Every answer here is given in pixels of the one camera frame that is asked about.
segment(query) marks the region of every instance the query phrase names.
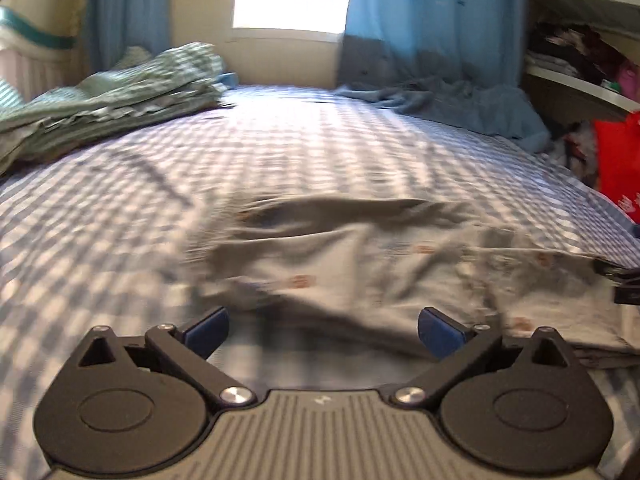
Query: crumpled sheet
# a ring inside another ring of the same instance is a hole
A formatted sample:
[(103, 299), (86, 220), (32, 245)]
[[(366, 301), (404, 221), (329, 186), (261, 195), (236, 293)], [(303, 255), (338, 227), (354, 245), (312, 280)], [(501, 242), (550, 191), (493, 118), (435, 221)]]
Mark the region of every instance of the crumpled sheet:
[(402, 115), (505, 137), (529, 153), (541, 152), (550, 139), (526, 94), (506, 85), (480, 88), (469, 81), (447, 83), (430, 76), (399, 87), (341, 87), (336, 93), (390, 108)]
[(232, 311), (277, 304), (290, 323), (424, 354), (416, 321), (433, 306), (514, 337), (553, 326), (591, 366), (640, 363), (640, 322), (628, 322), (638, 310), (613, 302), (593, 258), (543, 249), (470, 203), (258, 200), (193, 239), (186, 274)]

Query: ribbed gray surface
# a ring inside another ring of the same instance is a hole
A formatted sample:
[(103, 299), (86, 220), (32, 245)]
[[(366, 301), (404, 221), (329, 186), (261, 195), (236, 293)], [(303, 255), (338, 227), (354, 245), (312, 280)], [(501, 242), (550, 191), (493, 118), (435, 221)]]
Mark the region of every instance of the ribbed gray surface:
[[(55, 474), (50, 480), (71, 480)], [(272, 392), (223, 414), (191, 456), (148, 480), (484, 480), (515, 478), (455, 452), (420, 412), (376, 392)], [(584, 470), (566, 480), (596, 480)]]

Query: folded clothes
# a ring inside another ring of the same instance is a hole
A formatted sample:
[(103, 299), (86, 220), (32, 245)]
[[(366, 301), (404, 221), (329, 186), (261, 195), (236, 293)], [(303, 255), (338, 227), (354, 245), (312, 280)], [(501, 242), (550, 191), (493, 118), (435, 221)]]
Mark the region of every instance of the folded clothes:
[(538, 23), (530, 34), (527, 55), (530, 64), (580, 77), (634, 101), (640, 98), (638, 66), (589, 25)]
[(549, 23), (539, 23), (529, 36), (528, 49), (537, 54), (564, 60), (573, 66), (584, 80), (594, 85), (600, 86), (608, 79), (607, 75), (574, 44), (569, 43), (567, 38), (561, 38), (562, 30), (556, 30), (555, 27)]
[(220, 78), (233, 82), (222, 67), (212, 45), (190, 43), (0, 107), (0, 176), (14, 165), (50, 162), (96, 140), (215, 107), (227, 90)]
[(525, 55), (525, 61), (529, 65), (539, 66), (540, 68), (552, 70), (553, 72), (559, 72), (570, 77), (582, 79), (575, 67), (559, 57), (545, 56), (544, 54), (536, 54), (530, 51)]

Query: folded fabric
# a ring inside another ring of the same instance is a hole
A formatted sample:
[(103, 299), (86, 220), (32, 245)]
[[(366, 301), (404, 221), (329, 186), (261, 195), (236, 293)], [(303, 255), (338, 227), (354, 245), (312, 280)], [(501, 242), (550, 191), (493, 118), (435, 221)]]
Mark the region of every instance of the folded fabric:
[(603, 80), (610, 79), (574, 45), (558, 37), (555, 27), (555, 25), (539, 23), (529, 36), (528, 50), (565, 60), (582, 75), (584, 80), (594, 85), (600, 86)]
[(147, 49), (141, 46), (128, 46), (124, 56), (122, 56), (122, 59), (113, 66), (112, 70), (124, 70), (126, 68), (140, 66), (143, 63), (150, 61), (152, 58), (153, 54), (151, 54)]
[(211, 45), (191, 43), (140, 66), (53, 89), (26, 105), (0, 107), (0, 176), (14, 163), (54, 160), (97, 139), (177, 117), (180, 110), (215, 106), (227, 89), (218, 81), (221, 72)]
[(543, 56), (542, 54), (535, 56), (527, 54), (525, 55), (525, 62), (528, 65), (539, 66), (540, 68), (546, 68), (547, 70), (552, 70), (553, 72), (558, 72), (569, 77), (577, 77), (581, 79), (580, 73), (573, 66), (568, 64), (565, 60), (557, 57)]
[(188, 279), (232, 315), (277, 305), (291, 323), (420, 353), (417, 316), (434, 306), (516, 337), (554, 326), (591, 366), (640, 362), (640, 323), (629, 323), (638, 310), (613, 303), (592, 258), (543, 250), (469, 203), (249, 202), (193, 240)]
[(240, 80), (238, 79), (238, 74), (236, 74), (235, 72), (226, 72), (220, 74), (216, 78), (216, 83), (221, 83), (231, 90), (232, 88), (236, 88), (240, 84)]

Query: blue gripper pad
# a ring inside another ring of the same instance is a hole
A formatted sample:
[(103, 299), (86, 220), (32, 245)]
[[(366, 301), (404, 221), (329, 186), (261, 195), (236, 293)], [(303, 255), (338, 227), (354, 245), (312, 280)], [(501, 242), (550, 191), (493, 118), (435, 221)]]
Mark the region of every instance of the blue gripper pad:
[(424, 308), (418, 316), (418, 337), (426, 349), (438, 359), (453, 354), (473, 335), (473, 330), (435, 308)]
[(203, 359), (225, 342), (229, 334), (229, 314), (220, 308), (183, 331), (184, 345)]

